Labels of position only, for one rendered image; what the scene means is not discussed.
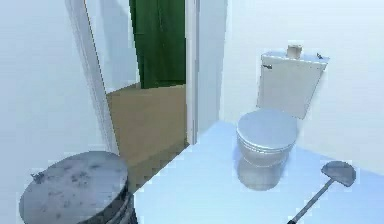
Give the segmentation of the dark green armoire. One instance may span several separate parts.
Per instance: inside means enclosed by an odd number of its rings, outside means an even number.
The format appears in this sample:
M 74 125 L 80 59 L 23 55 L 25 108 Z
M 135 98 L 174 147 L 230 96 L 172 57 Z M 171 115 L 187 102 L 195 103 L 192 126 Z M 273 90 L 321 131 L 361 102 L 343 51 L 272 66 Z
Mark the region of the dark green armoire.
M 142 89 L 186 83 L 185 0 L 129 0 Z

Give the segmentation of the white toilet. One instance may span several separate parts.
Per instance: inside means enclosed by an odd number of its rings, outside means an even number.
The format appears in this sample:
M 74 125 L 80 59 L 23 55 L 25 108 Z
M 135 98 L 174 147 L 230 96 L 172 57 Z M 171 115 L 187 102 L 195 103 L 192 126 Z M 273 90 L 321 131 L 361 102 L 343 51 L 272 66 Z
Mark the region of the white toilet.
M 256 109 L 236 127 L 239 181 L 266 191 L 278 185 L 329 58 L 321 54 L 261 55 Z

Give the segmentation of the white room door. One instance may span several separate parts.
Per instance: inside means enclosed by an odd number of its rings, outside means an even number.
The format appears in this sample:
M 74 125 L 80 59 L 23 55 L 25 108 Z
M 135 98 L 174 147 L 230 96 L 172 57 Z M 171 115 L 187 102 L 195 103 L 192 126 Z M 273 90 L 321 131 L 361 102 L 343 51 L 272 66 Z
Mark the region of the white room door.
M 76 48 L 91 95 L 92 105 L 104 141 L 104 149 L 118 154 L 118 144 L 113 128 L 90 18 L 86 7 L 86 0 L 64 0 L 64 2 L 69 14 Z

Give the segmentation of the beige toilet paper roll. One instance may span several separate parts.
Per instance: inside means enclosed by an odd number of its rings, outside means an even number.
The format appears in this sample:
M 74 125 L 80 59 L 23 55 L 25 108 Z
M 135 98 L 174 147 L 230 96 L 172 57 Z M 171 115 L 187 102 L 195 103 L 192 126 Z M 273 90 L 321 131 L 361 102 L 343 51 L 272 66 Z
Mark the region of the beige toilet paper roll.
M 289 44 L 287 46 L 287 57 L 298 60 L 301 57 L 303 47 L 299 44 Z

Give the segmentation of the grey metal bin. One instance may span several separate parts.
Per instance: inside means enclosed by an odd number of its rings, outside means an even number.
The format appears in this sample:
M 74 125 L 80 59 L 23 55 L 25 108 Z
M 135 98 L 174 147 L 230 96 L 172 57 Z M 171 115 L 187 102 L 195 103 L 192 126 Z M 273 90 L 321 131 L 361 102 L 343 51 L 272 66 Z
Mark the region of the grey metal bin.
M 34 173 L 19 214 L 24 224 L 138 224 L 127 164 L 107 151 L 72 155 Z

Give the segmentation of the grey toilet plunger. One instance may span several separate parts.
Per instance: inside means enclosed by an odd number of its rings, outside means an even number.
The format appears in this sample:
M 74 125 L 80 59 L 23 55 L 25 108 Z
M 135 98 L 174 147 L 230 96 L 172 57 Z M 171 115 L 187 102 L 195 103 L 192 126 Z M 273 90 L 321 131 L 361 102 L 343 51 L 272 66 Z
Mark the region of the grey toilet plunger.
M 319 198 L 337 182 L 344 187 L 351 187 L 356 180 L 355 168 L 344 161 L 330 161 L 321 168 L 321 173 L 328 177 L 328 181 L 322 188 L 305 204 L 305 206 L 287 224 L 297 224 L 297 222 L 308 212 L 308 210 L 319 200 Z

